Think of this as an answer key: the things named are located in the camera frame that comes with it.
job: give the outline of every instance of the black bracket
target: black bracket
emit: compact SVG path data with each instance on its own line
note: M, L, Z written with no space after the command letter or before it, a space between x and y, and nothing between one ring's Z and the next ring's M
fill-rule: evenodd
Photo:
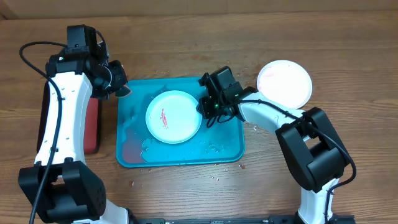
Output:
M68 26L68 46L59 54L51 55L46 64L48 76L57 73L75 72L86 74L93 86L92 98L106 100L116 92L116 96L126 96L130 89L124 85L127 76L118 60L108 62L108 50L104 42L97 44L96 30L86 25Z
M19 171L18 183L33 205L46 166L40 163ZM54 184L62 175L63 184ZM45 223L72 223L75 220L98 220L105 211L106 192L102 180L81 161L66 158L63 164L51 165L37 214Z
M241 84L233 77L228 66L218 69L211 75L205 73L198 82L200 86L206 87L208 94L199 99L197 108L205 119L229 115L236 116L243 121L237 105L227 108L225 106L237 103L249 94L257 92L251 86L243 89Z
M343 142L323 110L312 108L304 112L302 118L332 138L346 151ZM349 164L329 140L315 134L301 121L285 124L275 133L290 173L305 190L319 192L322 186L330 180L340 178L344 168ZM319 138L320 142L309 149L303 141L305 136Z

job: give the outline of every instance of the white paper plate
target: white paper plate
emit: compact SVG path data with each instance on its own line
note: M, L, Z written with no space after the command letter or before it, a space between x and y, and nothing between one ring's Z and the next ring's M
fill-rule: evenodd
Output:
M299 64L277 60L261 69L257 89L276 103L298 109L310 99L312 82L308 72Z
M183 91L166 91L149 104L146 123L149 132L158 140L176 144L192 138L201 125L198 101Z

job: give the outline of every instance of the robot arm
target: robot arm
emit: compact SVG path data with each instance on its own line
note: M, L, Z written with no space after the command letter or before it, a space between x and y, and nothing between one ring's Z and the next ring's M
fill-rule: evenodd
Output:
M52 55L47 75L61 92L62 117L57 152L47 164L58 115L58 96L50 85L50 104L45 134L35 165L19 172L19 185L33 205L41 181L47 184L36 212L45 223L134 223L128 209L106 199L102 180L85 164L83 138L90 97L107 99L129 94L126 74L117 60L108 62L105 42L97 44L96 31L88 26L67 29L68 46ZM49 166L49 175L43 173ZM62 177L64 184L52 183Z
M212 121L223 115L236 116L277 136L287 167L302 187L299 219L305 224L324 223L327 191L338 183L349 164L335 145L308 129L310 123L343 146L326 114L319 108L307 112L286 108L267 99L253 87L243 90L229 67L211 75L204 74L199 84L206 86L208 91L208 96L201 98L198 105L204 118ZM287 113L299 119L286 116ZM310 138L319 138L320 142L309 149L305 141ZM333 216L331 197L328 204L327 217L330 220Z

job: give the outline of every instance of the teal plastic tray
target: teal plastic tray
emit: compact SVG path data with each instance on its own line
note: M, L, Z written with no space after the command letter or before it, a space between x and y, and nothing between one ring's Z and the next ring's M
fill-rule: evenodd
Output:
M116 158L124 167L158 167L187 164L234 162L244 154L243 123L233 118L206 128L203 119L199 131L186 142L167 144L154 138L147 129L145 115L149 103L159 94L180 90L196 99L206 95L205 87L194 78L131 80L132 90L119 99Z

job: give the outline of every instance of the black cable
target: black cable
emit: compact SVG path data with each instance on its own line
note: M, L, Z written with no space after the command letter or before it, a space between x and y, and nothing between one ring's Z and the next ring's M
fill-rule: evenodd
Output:
M304 119L296 117L296 116L292 115L291 113L289 113L288 111L285 111L282 108L279 108L278 106L276 106L276 105L274 105L274 104L272 104L270 102L266 102L266 101L262 101L262 100L241 100L241 101L239 101L237 103L233 103L233 104L230 104L230 105L223 106L221 109L224 110L224 109L229 108L231 106L236 106L236 105L238 105L240 103L260 103L260 104L263 104L263 105L267 105L267 106L270 106L271 108L281 112L285 116L293 118L293 119L295 119L297 121L301 121L303 124L307 125L308 128L310 128L312 131L317 133L319 136L322 136L323 138L325 138L328 141L330 141L339 150L339 152L342 153L342 155L345 157L345 159L348 160L348 162L351 164L351 166L353 168L353 174L351 175L351 177L349 179L343 181L343 182L340 182L340 183L330 187L327 190L324 215L325 215L325 223L328 223L328 208L329 208L330 195L332 194L332 191L334 191L338 187L344 186L344 185L352 182L355 179L355 177L356 177L356 166L355 166L354 160L351 158L351 156L349 156L349 154L341 146L339 146L337 144L337 142L335 142L331 137L329 137L326 134L324 134L323 132L321 132L318 128L316 128L312 124L306 122ZM223 121L223 122L227 122L227 121L231 120L233 117L234 116L230 117L229 119L227 119L226 121Z
M95 32L99 35L99 37L101 38L102 42L104 42L104 46L105 46L105 50L106 50L105 63L106 63L106 66L108 66L108 65L109 65L109 62L108 62L108 49L106 48L105 39L104 39L104 37L102 36L102 34L101 34L100 31L95 30Z
M41 74L45 79L47 79L49 81L49 83L51 83L51 85L54 87L55 91L57 92L57 97L58 97L58 116L57 116L57 124L55 126L55 133L54 133L54 139L52 142L52 147L51 147L51 152L50 152L50 157L49 157L49 161L47 162L47 166L44 170L44 174L42 177L42 181L40 182L39 185L39 189L37 190L37 194L35 197L35 201L33 203L32 206L32 212L30 214L30 219L29 219L29 224L33 224L34 220L35 220L35 214L37 211L37 207L39 205L39 201L40 201L40 197L42 195L44 186L47 184L47 177L49 176L49 171L50 171L50 166L52 164L52 161L54 159L54 155L55 152L57 151L57 141L58 141L58 135L60 132L60 126L61 126L61 117L62 117L62 97L61 97L61 92L58 88L58 86L55 84L55 82L48 76L46 75L43 71L41 71L40 69L38 69L36 66L32 65L25 57L23 54L23 51L25 48L32 46L32 45L38 45L38 44L49 44L49 45L57 45L57 46L61 46L61 47L67 47L67 45L65 44L59 44L59 43L55 43L55 42L49 42L49 41L38 41L38 42L32 42L32 43L28 43L23 45L20 49L19 49L19 56L21 57L21 59L30 67L33 68L36 72L38 72L39 74Z

